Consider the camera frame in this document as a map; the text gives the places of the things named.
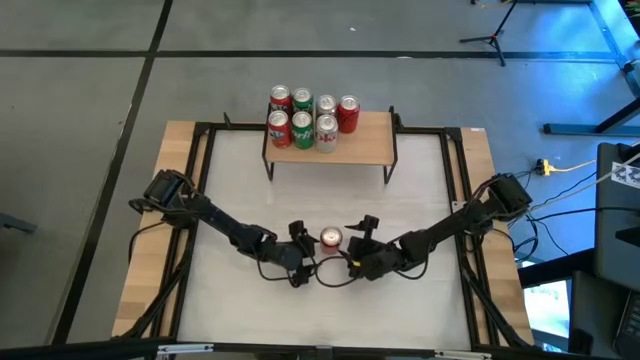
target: white board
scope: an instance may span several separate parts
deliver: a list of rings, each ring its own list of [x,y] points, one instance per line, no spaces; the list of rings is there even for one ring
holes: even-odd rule
[[[206,195],[241,222],[258,224],[289,241],[288,224],[303,220],[318,237],[325,226],[380,218],[374,239],[390,241],[450,214],[440,140],[399,135],[398,164],[384,185],[380,166],[281,164],[269,182],[261,158],[262,133],[216,134]],[[358,232],[342,228],[348,239]],[[317,259],[324,255],[317,251]],[[285,276],[264,264],[267,276]],[[415,275],[421,268],[409,272]],[[346,264],[320,269],[327,283],[348,280]],[[468,350],[453,239],[431,254],[417,281],[387,274],[342,288],[315,279],[300,288],[268,282],[256,262],[228,239],[200,224],[178,338],[184,341]]]

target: black stand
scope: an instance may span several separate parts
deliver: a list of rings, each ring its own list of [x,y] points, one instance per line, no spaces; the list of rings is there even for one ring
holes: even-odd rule
[[[500,33],[502,32],[502,27],[507,22],[509,15],[511,15],[511,12],[513,11],[513,8],[516,6],[517,3],[518,3],[518,0],[513,0],[513,3],[511,4],[509,11],[507,11],[507,14],[504,16],[504,18],[502,19],[502,22],[500,23],[500,26],[498,26],[498,29],[496,30],[496,32],[493,33],[493,35],[481,36],[481,37],[469,38],[469,39],[460,39],[460,42],[468,43],[468,42],[482,41],[484,43],[491,45],[498,52],[498,57],[500,58],[500,65],[506,66],[507,63],[504,61],[504,55],[502,54],[502,49],[500,49],[500,43],[498,42],[498,35],[500,35]]]

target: gray floor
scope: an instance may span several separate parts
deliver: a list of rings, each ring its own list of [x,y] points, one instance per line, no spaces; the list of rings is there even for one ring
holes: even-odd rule
[[[627,54],[637,36],[615,0],[598,6]],[[162,49],[480,50],[457,39],[490,34],[506,7],[467,0],[355,2],[176,0]],[[0,49],[146,49],[160,0],[4,1]],[[518,5],[508,51],[608,51],[583,5]],[[0,348],[46,341],[98,190],[125,120],[142,60],[0,59],[0,211],[37,223],[34,236],[0,231]],[[308,86],[353,93],[367,110],[395,105],[410,125],[484,127],[498,171],[537,158],[568,167],[595,157],[601,141],[542,135],[546,122],[592,124],[633,99],[608,61],[414,59],[161,59],[154,64],[70,340],[106,339],[139,216],[127,200],[152,176],[167,120],[262,121],[268,89]],[[532,177],[536,202],[594,167]],[[594,204],[586,191],[543,210]],[[593,246],[593,214],[549,219],[568,252]],[[525,224],[513,236],[530,236]],[[542,235],[536,256],[561,255]]]

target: wooden platform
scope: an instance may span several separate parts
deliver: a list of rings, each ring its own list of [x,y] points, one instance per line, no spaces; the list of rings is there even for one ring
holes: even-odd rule
[[[315,147],[302,150],[292,145],[278,149],[268,139],[265,160],[270,163],[392,165],[391,113],[361,112],[356,131],[351,134],[339,133],[336,150],[329,154],[318,152]]]
[[[185,168],[189,154],[189,147],[195,123],[188,121],[170,121],[167,123],[166,132],[162,141],[156,172],[160,169]],[[484,129],[463,128],[462,138],[466,155],[469,178],[472,189],[475,189],[484,180],[491,177],[495,171],[487,134]],[[200,142],[204,149],[205,137]],[[462,194],[460,172],[457,168],[456,151],[453,144],[449,144],[452,165],[454,167],[454,181],[456,193]],[[194,179],[199,178],[202,166],[202,157],[196,160]],[[157,213],[145,213],[140,227],[157,222],[160,215]],[[505,224],[495,222],[497,228],[508,231]],[[113,335],[120,335],[133,325],[135,320],[142,315],[156,296],[160,287],[160,279],[167,256],[167,248],[171,229],[168,226],[159,226],[141,234],[135,244],[133,258],[124,284],[119,311],[113,327]],[[184,246],[184,237],[180,240],[179,249]],[[515,328],[518,334],[527,342],[533,343],[533,337],[529,327],[527,313],[524,307],[524,296],[520,287],[516,264],[513,260],[513,252],[510,241],[497,232],[490,232],[485,236],[482,245],[485,254],[487,275],[491,287],[491,295],[498,308],[502,311],[507,321]],[[473,257],[469,257],[473,266]],[[173,304],[175,291],[167,303],[163,313],[163,326],[160,334],[169,334],[168,323],[173,317]],[[480,341],[488,343],[485,323],[485,314],[480,302],[475,300],[475,312],[478,319]]]

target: silver soda can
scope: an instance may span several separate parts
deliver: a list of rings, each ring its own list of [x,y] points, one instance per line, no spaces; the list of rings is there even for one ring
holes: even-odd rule
[[[336,116],[338,102],[331,95],[322,95],[316,101],[316,116],[333,115]]]
[[[323,253],[336,254],[342,243],[342,231],[335,226],[327,226],[320,233],[320,244]]]
[[[338,121],[332,115],[322,115],[316,121],[316,149],[331,153],[338,142]]]

